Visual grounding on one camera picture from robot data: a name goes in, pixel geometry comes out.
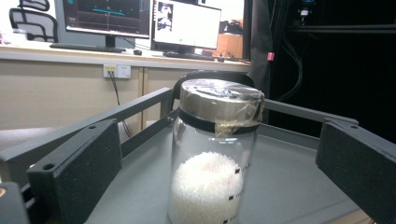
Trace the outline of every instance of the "computer monitor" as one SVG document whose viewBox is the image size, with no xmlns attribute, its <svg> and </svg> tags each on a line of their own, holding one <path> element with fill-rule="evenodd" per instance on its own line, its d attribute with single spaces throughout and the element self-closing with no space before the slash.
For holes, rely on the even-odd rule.
<svg viewBox="0 0 396 224">
<path fill-rule="evenodd" d="M 154 0 L 152 15 L 153 44 L 170 44 L 179 54 L 217 48 L 220 9 Z"/>
<path fill-rule="evenodd" d="M 67 32 L 106 36 L 114 48 L 116 36 L 149 38 L 150 0 L 63 0 Z"/>
</svg>

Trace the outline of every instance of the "white rice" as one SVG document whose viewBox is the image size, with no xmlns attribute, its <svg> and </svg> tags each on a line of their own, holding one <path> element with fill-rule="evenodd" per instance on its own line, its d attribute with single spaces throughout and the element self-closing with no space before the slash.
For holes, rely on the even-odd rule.
<svg viewBox="0 0 396 224">
<path fill-rule="evenodd" d="M 233 223 L 243 187 L 231 158 L 204 152 L 180 164 L 172 184 L 169 217 L 173 224 Z"/>
</svg>

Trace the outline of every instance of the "cable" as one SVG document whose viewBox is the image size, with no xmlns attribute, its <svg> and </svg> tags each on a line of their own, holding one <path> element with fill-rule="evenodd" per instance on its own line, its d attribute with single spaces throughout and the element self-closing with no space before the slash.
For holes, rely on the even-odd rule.
<svg viewBox="0 0 396 224">
<path fill-rule="evenodd" d="M 120 105 L 119 90 L 117 88 L 117 83 L 116 83 L 116 79 L 114 77 L 114 72 L 113 71 L 111 71 L 111 72 L 108 71 L 107 73 L 110 76 L 111 82 L 113 83 L 114 91 L 116 92 L 116 96 L 117 96 L 117 103 L 118 103 L 118 105 Z M 130 131 L 130 128 L 129 128 L 128 124 L 125 122 L 125 119 L 122 121 L 122 126 L 123 126 L 123 129 L 124 129 L 126 135 L 128 137 L 131 137 L 132 136 L 131 135 L 131 131 Z"/>
<path fill-rule="evenodd" d="M 134 46 L 135 49 L 147 49 L 147 50 L 150 50 L 150 47 L 145 46 L 145 45 L 141 45 L 141 44 L 136 44 L 136 43 L 128 40 L 125 37 L 117 37 L 117 38 L 125 40 L 126 42 L 128 42 L 128 44 Z"/>
<path fill-rule="evenodd" d="M 213 56 L 213 57 L 224 57 L 224 59 L 227 61 L 241 62 L 241 63 L 245 63 L 247 61 L 244 59 L 235 58 L 235 56 L 230 51 L 227 51 L 227 50 L 222 50 L 222 51 L 215 50 L 215 51 L 212 51 L 212 53 L 218 54 L 218 56 Z"/>
<path fill-rule="evenodd" d="M 287 48 L 285 48 L 284 45 L 282 45 L 282 48 L 289 54 L 289 56 L 296 62 L 297 66 L 298 66 L 298 77 L 297 77 L 296 84 L 294 85 L 294 87 L 290 91 L 288 91 L 287 93 L 283 94 L 282 96 L 276 98 L 276 100 L 280 101 L 280 102 L 284 102 L 284 101 L 288 100 L 292 95 L 294 95 L 297 92 L 297 90 L 300 89 L 301 84 L 303 83 L 303 63 L 302 63 L 302 59 L 297 54 L 297 51 L 295 50 L 295 48 L 291 45 L 291 43 L 289 42 L 289 40 L 285 36 L 283 37 L 283 41 L 286 44 Z"/>
</svg>

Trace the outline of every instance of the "white desk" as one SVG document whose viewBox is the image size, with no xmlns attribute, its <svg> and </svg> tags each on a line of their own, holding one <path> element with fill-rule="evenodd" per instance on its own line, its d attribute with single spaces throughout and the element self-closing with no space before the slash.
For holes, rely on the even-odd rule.
<svg viewBox="0 0 396 224">
<path fill-rule="evenodd" d="M 172 59 L 160 52 L 132 49 L 106 53 L 51 49 L 48 43 L 0 45 L 0 130 L 61 127 L 105 111 L 117 104 L 103 64 L 132 66 L 130 79 L 117 79 L 120 102 L 125 103 L 175 82 L 192 70 L 247 72 L 248 64 Z M 133 133 L 147 119 L 157 119 L 157 108 L 128 119 Z"/>
</svg>

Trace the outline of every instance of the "glass jar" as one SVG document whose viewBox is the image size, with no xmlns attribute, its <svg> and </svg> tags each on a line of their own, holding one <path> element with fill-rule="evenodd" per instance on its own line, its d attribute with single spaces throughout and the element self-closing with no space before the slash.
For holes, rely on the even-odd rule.
<svg viewBox="0 0 396 224">
<path fill-rule="evenodd" d="M 173 130 L 172 224 L 235 223 L 264 95 L 216 79 L 181 85 Z"/>
</svg>

